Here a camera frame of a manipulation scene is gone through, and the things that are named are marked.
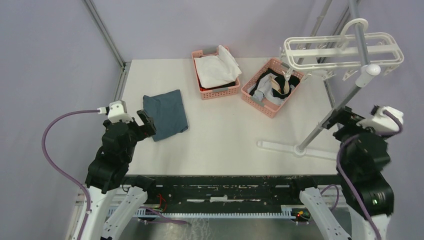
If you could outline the white clip hanger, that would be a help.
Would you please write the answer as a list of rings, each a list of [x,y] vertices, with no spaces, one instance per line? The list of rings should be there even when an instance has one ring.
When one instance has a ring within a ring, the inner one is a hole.
[[[347,80],[364,65],[375,64],[387,75],[398,68],[405,56],[395,39],[386,32],[368,33],[369,23],[355,18],[345,24],[338,35],[289,37],[280,48],[280,59],[291,71],[325,73],[332,77],[345,69]]]

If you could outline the black underwear beige waistband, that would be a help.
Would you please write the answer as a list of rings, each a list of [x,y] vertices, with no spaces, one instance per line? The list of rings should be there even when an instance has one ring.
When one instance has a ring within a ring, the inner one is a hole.
[[[280,95],[289,95],[301,82],[300,78],[295,75],[291,75],[287,80],[284,75],[277,73],[276,71],[268,68],[265,72],[259,75],[258,80],[247,89],[247,92],[253,96],[254,90],[258,86],[260,80],[270,80],[271,87],[273,88],[273,93],[279,93]]]

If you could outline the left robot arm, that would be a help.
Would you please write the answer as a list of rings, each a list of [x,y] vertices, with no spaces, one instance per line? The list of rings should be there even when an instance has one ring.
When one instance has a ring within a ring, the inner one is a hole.
[[[138,142],[156,134],[154,121],[144,110],[137,115],[143,122],[139,126],[134,118],[125,122],[119,116],[117,122],[105,120],[102,145],[88,167],[86,202],[88,211],[81,216],[74,239],[76,240],[117,240],[144,203],[150,204],[157,198],[158,191],[152,185],[155,180],[138,175],[131,180],[130,188],[117,209],[110,217],[107,213],[117,190],[124,182],[135,146]]]

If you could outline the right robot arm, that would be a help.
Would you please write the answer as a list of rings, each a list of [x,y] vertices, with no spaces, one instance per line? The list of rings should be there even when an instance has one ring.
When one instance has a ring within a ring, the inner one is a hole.
[[[395,195],[382,170],[391,162],[387,140],[403,131],[403,117],[403,112],[390,106],[374,106],[370,118],[347,106],[335,110],[324,127],[341,124],[333,134],[340,142],[336,154],[340,184],[335,185],[335,190],[347,204],[351,233],[336,220],[334,209],[326,206],[323,191],[311,177],[294,180],[288,191],[293,203],[306,207],[306,213],[295,214],[295,223],[316,224],[326,240],[386,239]]]

